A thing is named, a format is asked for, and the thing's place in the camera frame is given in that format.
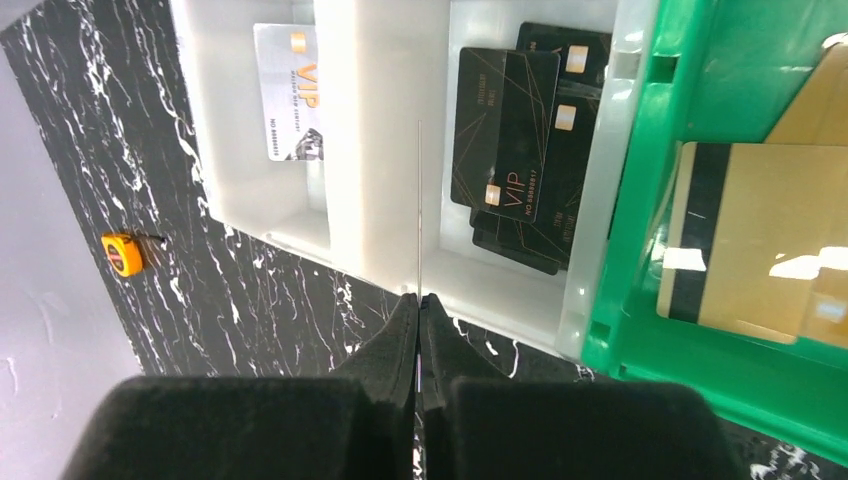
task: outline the white wall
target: white wall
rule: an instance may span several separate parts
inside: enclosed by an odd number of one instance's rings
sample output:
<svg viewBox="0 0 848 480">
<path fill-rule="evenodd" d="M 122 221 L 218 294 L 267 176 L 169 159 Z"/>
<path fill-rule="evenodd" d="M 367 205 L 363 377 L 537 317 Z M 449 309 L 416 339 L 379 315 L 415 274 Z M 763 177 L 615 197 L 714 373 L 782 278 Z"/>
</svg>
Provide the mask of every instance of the white wall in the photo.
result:
<svg viewBox="0 0 848 480">
<path fill-rule="evenodd" d="M 0 28 L 34 3 L 0 0 Z M 2 54 L 0 105 L 0 479 L 51 479 L 141 369 Z"/>
</svg>

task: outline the white plastic container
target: white plastic container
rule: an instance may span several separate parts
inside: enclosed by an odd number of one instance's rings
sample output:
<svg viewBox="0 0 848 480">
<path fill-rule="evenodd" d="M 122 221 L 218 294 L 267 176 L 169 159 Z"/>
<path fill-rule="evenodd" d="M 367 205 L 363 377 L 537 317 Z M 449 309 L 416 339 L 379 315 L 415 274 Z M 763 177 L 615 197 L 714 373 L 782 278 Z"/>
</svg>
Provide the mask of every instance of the white plastic container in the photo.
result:
<svg viewBox="0 0 848 480">
<path fill-rule="evenodd" d="M 579 358 L 657 1 L 171 0 L 211 214 Z M 326 160 L 274 163 L 252 26 L 311 23 L 313 8 Z M 469 209 L 449 199 L 459 50 L 512 48 L 524 21 L 613 32 L 571 267 L 553 277 L 475 247 Z"/>
</svg>

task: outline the black marble surface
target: black marble surface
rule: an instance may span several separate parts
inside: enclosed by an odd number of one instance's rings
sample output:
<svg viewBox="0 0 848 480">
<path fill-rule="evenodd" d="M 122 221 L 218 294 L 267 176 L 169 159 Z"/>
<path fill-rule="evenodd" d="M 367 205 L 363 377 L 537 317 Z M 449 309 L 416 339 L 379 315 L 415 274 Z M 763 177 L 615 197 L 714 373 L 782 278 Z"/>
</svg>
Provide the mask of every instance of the black marble surface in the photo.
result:
<svg viewBox="0 0 848 480">
<path fill-rule="evenodd" d="M 209 218 L 167 2 L 51 0 L 0 43 L 147 374 L 321 374 L 382 327 L 394 295 Z M 123 279 L 102 254 L 107 231 L 168 242 L 151 252 L 155 268 Z M 456 326 L 516 380 L 600 379 Z M 726 425 L 751 478 L 848 478 L 839 465 Z M 421 455 L 416 442 L 419 476 Z"/>
</svg>

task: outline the green plastic bin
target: green plastic bin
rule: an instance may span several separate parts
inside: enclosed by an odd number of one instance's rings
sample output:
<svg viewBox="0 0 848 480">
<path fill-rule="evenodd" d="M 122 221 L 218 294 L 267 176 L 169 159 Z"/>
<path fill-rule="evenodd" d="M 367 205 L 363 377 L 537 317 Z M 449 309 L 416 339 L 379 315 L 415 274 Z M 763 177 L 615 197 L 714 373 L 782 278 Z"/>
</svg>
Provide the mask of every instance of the green plastic bin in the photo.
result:
<svg viewBox="0 0 848 480">
<path fill-rule="evenodd" d="M 848 31 L 845 0 L 664 0 L 582 359 L 615 378 L 678 382 L 723 417 L 848 464 L 848 351 L 757 341 L 656 314 L 646 256 L 687 141 L 762 142 Z"/>
</svg>

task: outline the yellow tape measure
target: yellow tape measure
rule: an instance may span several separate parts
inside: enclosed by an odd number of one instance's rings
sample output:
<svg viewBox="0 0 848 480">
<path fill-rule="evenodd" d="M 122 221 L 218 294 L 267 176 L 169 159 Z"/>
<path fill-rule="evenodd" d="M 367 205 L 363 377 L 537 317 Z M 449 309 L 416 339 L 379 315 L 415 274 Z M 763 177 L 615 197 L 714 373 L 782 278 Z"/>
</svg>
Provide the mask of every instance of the yellow tape measure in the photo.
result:
<svg viewBox="0 0 848 480">
<path fill-rule="evenodd" d="M 109 263 L 122 277 L 135 275 L 144 268 L 141 259 L 141 250 L 130 235 L 125 233 L 104 233 L 100 237 L 103 242 L 103 250 Z"/>
</svg>

